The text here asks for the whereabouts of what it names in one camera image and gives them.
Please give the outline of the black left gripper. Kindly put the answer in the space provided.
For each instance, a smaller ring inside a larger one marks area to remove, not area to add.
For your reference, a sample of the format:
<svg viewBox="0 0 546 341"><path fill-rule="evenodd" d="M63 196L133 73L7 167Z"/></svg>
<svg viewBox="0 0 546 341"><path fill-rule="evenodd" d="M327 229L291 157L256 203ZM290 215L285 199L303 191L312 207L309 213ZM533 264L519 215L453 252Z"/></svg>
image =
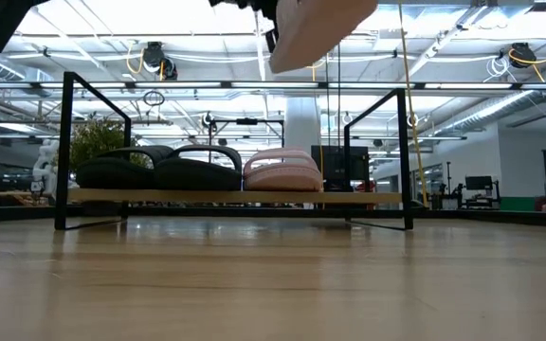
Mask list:
<svg viewBox="0 0 546 341"><path fill-rule="evenodd" d="M266 19L277 20L278 0L209 0L212 7L221 3L231 4L239 9L251 8L254 12L260 11ZM279 39L279 31L276 28L270 29L264 34L264 37L268 52L273 53Z"/></svg>

